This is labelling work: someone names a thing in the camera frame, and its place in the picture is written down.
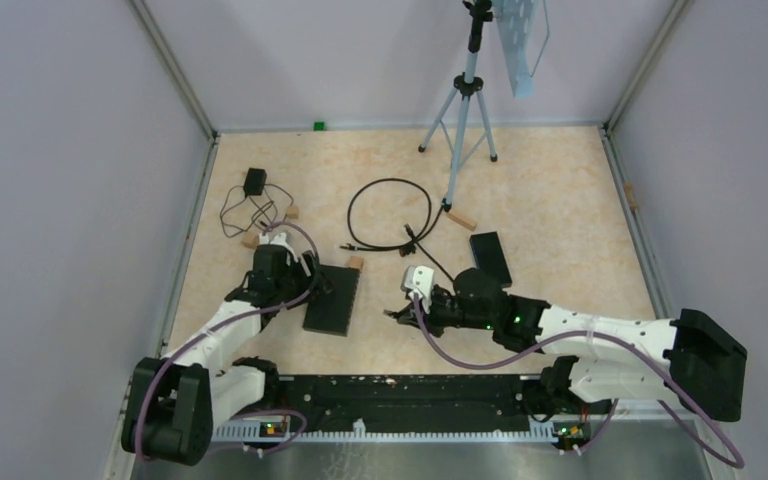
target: black cable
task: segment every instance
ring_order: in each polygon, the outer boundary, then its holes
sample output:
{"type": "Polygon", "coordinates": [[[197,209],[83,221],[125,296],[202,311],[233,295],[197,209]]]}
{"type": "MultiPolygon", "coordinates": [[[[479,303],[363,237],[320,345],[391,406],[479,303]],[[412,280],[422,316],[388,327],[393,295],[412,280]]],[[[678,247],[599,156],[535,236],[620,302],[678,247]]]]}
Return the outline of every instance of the black cable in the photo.
{"type": "Polygon", "coordinates": [[[340,248],[342,248],[343,250],[352,250],[352,251],[361,251],[361,252],[392,252],[395,250],[409,251],[411,247],[416,245],[419,241],[421,241],[422,239],[427,237],[429,233],[431,233],[431,230],[433,230],[434,227],[437,225],[437,221],[440,219],[440,215],[443,213],[443,206],[440,205],[440,209],[437,211],[437,216],[434,217],[433,222],[431,221],[432,211],[433,211],[433,207],[431,202],[431,196],[428,195],[428,191],[426,191],[424,188],[422,188],[421,186],[419,186],[418,184],[410,180],[405,180],[404,178],[389,177],[389,178],[381,178],[381,179],[375,180],[374,182],[367,183],[366,185],[363,186],[363,188],[358,190],[357,193],[355,193],[355,195],[352,197],[352,200],[349,202],[349,210],[348,212],[346,212],[346,225],[349,227],[349,234],[352,236],[352,239],[358,245],[346,243],[345,245],[341,245],[340,248]],[[364,242],[363,240],[357,237],[354,229],[352,228],[352,208],[354,208],[355,201],[364,191],[366,191],[367,188],[373,185],[378,185],[379,183],[384,183],[384,182],[398,182],[398,183],[404,183],[404,184],[416,187],[419,189],[419,191],[422,192],[423,195],[425,195],[425,200],[428,202],[428,214],[425,217],[425,224],[422,226],[422,229],[416,235],[416,238],[411,238],[410,241],[400,245],[374,245],[371,243],[364,242]]]}
{"type": "Polygon", "coordinates": [[[449,274],[448,271],[446,271],[445,268],[443,268],[443,265],[440,265],[440,262],[438,262],[437,259],[434,258],[430,253],[428,253],[428,250],[426,250],[425,247],[423,247],[422,244],[419,243],[419,240],[416,239],[416,236],[413,234],[413,231],[410,229],[410,227],[405,225],[405,230],[408,231],[408,236],[410,236],[411,240],[414,241],[414,245],[416,245],[417,248],[422,250],[422,253],[424,253],[425,256],[428,257],[428,259],[431,260],[434,263],[434,265],[436,265],[437,268],[440,269],[441,272],[443,272],[443,275],[445,275],[446,278],[449,279],[449,282],[451,282],[452,285],[454,285],[455,279],[449,274]]]}
{"type": "MultiPolygon", "coordinates": [[[[225,234],[227,238],[234,238],[237,235],[243,234],[248,232],[252,227],[257,226],[261,230],[263,230],[262,225],[264,224],[270,224],[274,223],[276,219],[278,218],[278,207],[275,206],[275,200],[272,198],[272,196],[269,194],[269,190],[266,187],[272,187],[276,188],[282,192],[284,192],[284,195],[287,196],[287,198],[290,199],[290,205],[295,204],[296,199],[293,198],[293,196],[288,192],[287,190],[279,187],[278,185],[275,185],[273,183],[267,183],[264,185],[263,192],[266,194],[266,198],[268,201],[263,204],[263,206],[259,205],[253,197],[245,197],[239,202],[228,206],[228,201],[231,199],[231,193],[237,189],[237,188],[243,188],[242,185],[234,185],[231,187],[230,190],[228,190],[228,193],[225,194],[225,203],[222,204],[222,208],[219,209],[219,223],[222,225],[222,233],[225,234]],[[234,225],[232,223],[228,223],[225,221],[225,215],[227,215],[231,210],[234,210],[235,208],[243,205],[244,203],[251,201],[252,205],[257,207],[257,210],[254,211],[254,213],[251,216],[251,221],[249,222],[248,226],[243,228],[239,225],[234,225]],[[268,221],[264,222],[261,220],[262,218],[266,218],[268,221]]],[[[286,213],[284,214],[284,217],[281,219],[281,221],[284,221],[287,219],[286,213]]]]}
{"type": "Polygon", "coordinates": [[[555,407],[554,403],[552,403],[552,407],[553,407],[552,413],[547,413],[543,416],[542,419],[539,419],[534,416],[534,413],[531,412],[531,408],[528,406],[528,402],[527,401],[522,402],[522,409],[525,411],[525,414],[528,415],[528,418],[534,420],[537,423],[546,423],[549,420],[551,420],[556,413],[558,413],[557,407],[555,407]]]}

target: tripod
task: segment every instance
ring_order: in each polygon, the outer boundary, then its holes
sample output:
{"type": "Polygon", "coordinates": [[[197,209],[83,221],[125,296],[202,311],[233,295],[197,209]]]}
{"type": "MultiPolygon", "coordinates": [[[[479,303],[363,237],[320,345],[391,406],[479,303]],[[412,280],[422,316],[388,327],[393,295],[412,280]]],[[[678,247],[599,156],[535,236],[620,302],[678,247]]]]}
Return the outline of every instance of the tripod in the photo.
{"type": "Polygon", "coordinates": [[[449,143],[449,149],[452,151],[452,166],[449,173],[449,189],[446,192],[446,198],[443,199],[443,209],[447,212],[452,208],[452,198],[455,195],[455,179],[458,175],[458,170],[463,166],[469,157],[475,153],[475,150],[481,145],[484,139],[487,139],[487,146],[490,147],[490,161],[495,162],[499,159],[496,155],[496,145],[493,143],[493,133],[490,131],[490,120],[487,118],[487,106],[484,103],[484,93],[481,91],[484,88],[484,81],[480,77],[475,76],[475,64],[478,61],[478,51],[481,49],[481,32],[484,29],[485,22],[493,21],[493,12],[490,9],[493,7],[491,0],[476,0],[475,3],[467,1],[463,2],[464,6],[469,10],[470,16],[472,16],[472,28],[469,34],[469,55],[466,57],[466,70],[463,74],[455,77],[454,86],[446,101],[443,102],[443,108],[440,109],[440,113],[434,119],[434,124],[428,129],[428,133],[425,135],[425,140],[419,145],[420,153],[424,152],[428,147],[428,142],[431,141],[431,137],[437,130],[437,126],[442,126],[443,134],[446,136],[446,141],[449,143]],[[443,115],[449,109],[452,101],[455,99],[455,95],[461,94],[461,106],[458,113],[458,130],[455,135],[455,145],[452,146],[452,141],[449,138],[449,132],[446,130],[446,125],[443,123],[443,115]],[[478,96],[478,107],[481,109],[481,120],[484,122],[484,134],[473,145],[472,149],[466,156],[461,159],[461,153],[463,151],[464,131],[466,130],[466,117],[469,113],[469,100],[473,94],[478,96]]]}

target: coiled black cable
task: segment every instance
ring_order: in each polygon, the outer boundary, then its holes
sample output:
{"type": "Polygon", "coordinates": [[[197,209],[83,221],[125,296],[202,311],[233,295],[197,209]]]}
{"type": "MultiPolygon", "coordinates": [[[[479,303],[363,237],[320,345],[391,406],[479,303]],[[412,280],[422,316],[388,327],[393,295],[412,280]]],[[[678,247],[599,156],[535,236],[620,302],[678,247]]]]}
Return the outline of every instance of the coiled black cable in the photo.
{"type": "Polygon", "coordinates": [[[389,178],[381,178],[381,179],[375,180],[374,182],[367,183],[366,185],[363,186],[363,188],[358,190],[357,193],[355,193],[355,195],[352,197],[352,200],[349,202],[349,210],[346,213],[346,225],[349,227],[349,234],[352,236],[352,239],[355,241],[355,243],[357,243],[357,245],[354,245],[352,243],[346,243],[344,245],[341,245],[340,248],[342,248],[343,250],[352,250],[352,251],[360,251],[360,252],[392,252],[392,251],[398,250],[403,255],[408,253],[413,253],[413,251],[415,251],[415,248],[414,248],[415,245],[419,243],[422,239],[427,237],[428,234],[431,233],[431,231],[437,225],[437,220],[440,219],[440,215],[443,213],[443,205],[440,205],[440,209],[437,210],[437,215],[434,217],[434,221],[431,220],[431,214],[433,210],[434,208],[432,206],[431,196],[428,194],[428,191],[422,188],[419,184],[414,183],[410,180],[405,180],[404,178],[389,177],[389,178]],[[384,183],[384,182],[404,183],[412,187],[416,187],[417,189],[419,189],[419,191],[422,192],[423,195],[425,195],[425,200],[428,203],[428,214],[425,217],[425,225],[422,226],[422,229],[420,229],[419,233],[417,233],[416,236],[411,236],[410,240],[399,245],[373,245],[371,243],[364,242],[363,240],[357,237],[354,229],[352,228],[352,208],[354,208],[355,201],[369,187],[372,187],[374,185],[378,185],[379,183],[384,183]]]}

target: tripod leg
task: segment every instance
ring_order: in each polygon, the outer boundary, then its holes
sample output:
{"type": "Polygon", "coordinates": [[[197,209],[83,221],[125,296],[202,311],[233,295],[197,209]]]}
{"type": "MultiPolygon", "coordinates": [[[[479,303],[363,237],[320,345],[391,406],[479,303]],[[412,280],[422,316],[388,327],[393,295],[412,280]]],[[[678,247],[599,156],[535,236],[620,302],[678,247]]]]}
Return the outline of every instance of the tripod leg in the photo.
{"type": "Polygon", "coordinates": [[[469,97],[463,97],[461,100],[461,109],[458,112],[458,134],[455,137],[455,151],[452,152],[452,171],[449,173],[449,190],[446,192],[446,198],[443,199],[444,208],[452,206],[452,198],[455,196],[455,177],[458,176],[458,170],[461,163],[461,152],[463,151],[463,137],[466,130],[466,115],[469,112],[469,97]]]}
{"type": "Polygon", "coordinates": [[[490,131],[490,119],[487,117],[487,106],[484,104],[484,92],[478,91],[478,107],[481,109],[481,120],[484,121],[484,133],[487,134],[487,146],[490,147],[490,161],[499,159],[496,155],[496,144],[493,143],[493,132],[490,131]]]}
{"type": "Polygon", "coordinates": [[[452,88],[452,91],[449,93],[449,96],[446,97],[446,101],[443,102],[443,108],[440,109],[440,113],[437,114],[437,118],[434,119],[434,123],[431,125],[431,128],[428,129],[428,134],[425,135],[425,140],[422,141],[422,143],[419,144],[419,151],[424,152],[425,148],[428,147],[428,142],[431,141],[431,136],[434,135],[434,131],[437,130],[437,126],[440,125],[440,123],[443,121],[443,115],[446,114],[446,110],[449,109],[449,105],[452,104],[452,100],[455,99],[455,94],[458,92],[457,88],[452,88]]]}

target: cable tie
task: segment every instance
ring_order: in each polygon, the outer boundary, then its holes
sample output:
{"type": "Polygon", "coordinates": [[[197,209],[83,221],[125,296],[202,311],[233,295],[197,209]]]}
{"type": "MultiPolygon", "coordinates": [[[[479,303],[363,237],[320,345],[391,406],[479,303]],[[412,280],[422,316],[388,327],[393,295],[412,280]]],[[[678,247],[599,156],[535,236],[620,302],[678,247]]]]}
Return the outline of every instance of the cable tie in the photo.
{"type": "MultiPolygon", "coordinates": [[[[199,333],[204,335],[204,340],[210,340],[211,342],[215,342],[215,345],[213,346],[213,348],[217,351],[217,354],[218,354],[216,358],[218,358],[218,359],[224,358],[222,356],[222,340],[219,337],[217,337],[216,332],[214,332],[208,326],[205,325],[204,327],[201,328],[201,331],[199,333]]],[[[202,351],[204,350],[204,348],[206,346],[207,345],[202,345],[202,347],[201,347],[202,351]]]]}
{"type": "Polygon", "coordinates": [[[593,345],[593,332],[596,330],[597,318],[599,317],[596,315],[590,315],[585,324],[585,330],[587,330],[587,348],[594,357],[599,358],[599,355],[596,353],[596,347],[593,345]]]}

